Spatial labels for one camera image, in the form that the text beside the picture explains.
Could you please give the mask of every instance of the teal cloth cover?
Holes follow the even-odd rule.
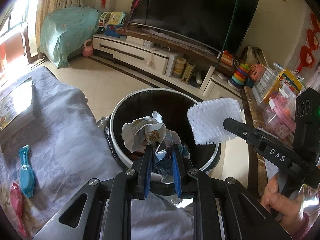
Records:
[[[68,7],[47,14],[41,27],[40,52],[57,68],[68,66],[70,53],[96,33],[99,17],[91,7]]]

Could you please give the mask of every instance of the finger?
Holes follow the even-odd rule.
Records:
[[[279,185],[278,185],[277,179],[278,179],[278,173],[276,173],[268,182],[267,188],[270,194],[273,194],[279,191]]]
[[[285,215],[280,222],[281,226],[291,235],[303,224],[303,198],[304,195],[300,192],[297,199],[291,201],[292,213]]]
[[[301,203],[290,200],[287,197],[273,193],[269,199],[270,206],[284,215],[284,218],[296,216],[299,213]]]
[[[269,206],[269,199],[270,196],[275,193],[278,192],[279,190],[279,186],[278,186],[278,182],[277,182],[277,178],[278,178],[278,173],[276,173],[268,182],[265,190],[264,190],[264,194],[261,198],[261,205],[266,208],[266,206]]]

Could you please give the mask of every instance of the paper trash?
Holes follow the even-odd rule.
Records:
[[[121,136],[125,147],[131,153],[135,152],[144,140],[148,144],[152,144],[155,148],[154,167],[163,178],[172,175],[171,155],[167,154],[166,151],[168,146],[177,144],[182,157],[190,158],[187,149],[181,145],[179,135],[166,128],[162,116],[156,111],[152,112],[152,117],[145,116],[131,123],[125,123],[122,127]]]

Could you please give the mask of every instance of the television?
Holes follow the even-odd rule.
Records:
[[[221,51],[236,0],[140,0],[130,23],[175,33]],[[235,55],[258,0],[239,0],[225,49]]]

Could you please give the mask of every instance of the white cabinet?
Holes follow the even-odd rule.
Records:
[[[210,78],[211,85],[208,84],[205,91],[183,83],[180,79],[166,76],[165,71],[171,54],[169,51],[129,42],[125,37],[114,38],[103,34],[93,36],[93,48],[112,54],[115,59],[160,77],[202,100],[234,98],[243,108],[240,93],[232,93],[228,82],[221,80],[215,73]]]
[[[158,51],[154,51],[151,53],[151,51],[120,44],[119,53],[115,58],[143,70],[150,68],[159,74],[165,74],[169,57],[164,57],[157,52]]]
[[[97,34],[93,36],[93,48],[113,55],[114,58],[142,70],[165,74],[170,52],[160,48],[149,48],[127,42],[123,38],[114,38]]]

